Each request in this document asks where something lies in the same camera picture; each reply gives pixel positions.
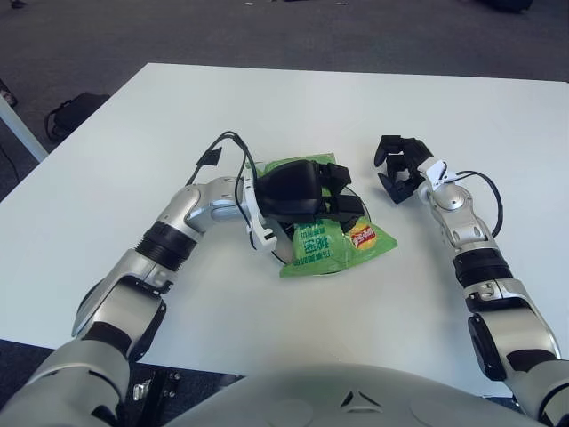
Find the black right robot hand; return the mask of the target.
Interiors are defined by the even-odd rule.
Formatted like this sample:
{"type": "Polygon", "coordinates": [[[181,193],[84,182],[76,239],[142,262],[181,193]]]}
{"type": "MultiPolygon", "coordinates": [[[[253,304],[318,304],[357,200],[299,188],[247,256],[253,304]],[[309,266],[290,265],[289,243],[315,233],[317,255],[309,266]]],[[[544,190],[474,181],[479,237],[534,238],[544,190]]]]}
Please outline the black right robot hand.
{"type": "Polygon", "coordinates": [[[432,157],[423,141],[401,135],[382,135],[375,151],[375,167],[386,166],[378,172],[381,185],[395,204],[411,197],[424,182],[419,166],[432,157]]]}

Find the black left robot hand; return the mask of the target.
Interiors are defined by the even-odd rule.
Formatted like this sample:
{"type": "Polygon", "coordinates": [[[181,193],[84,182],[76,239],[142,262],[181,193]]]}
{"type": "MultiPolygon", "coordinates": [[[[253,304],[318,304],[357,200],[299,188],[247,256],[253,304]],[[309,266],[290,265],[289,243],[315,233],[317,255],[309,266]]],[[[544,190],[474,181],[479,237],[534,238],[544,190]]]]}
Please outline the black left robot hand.
{"type": "Polygon", "coordinates": [[[344,166],[301,159],[264,173],[254,188],[265,217],[296,224],[331,220],[348,231],[365,215],[361,198],[343,192],[350,183],[344,166]]]}

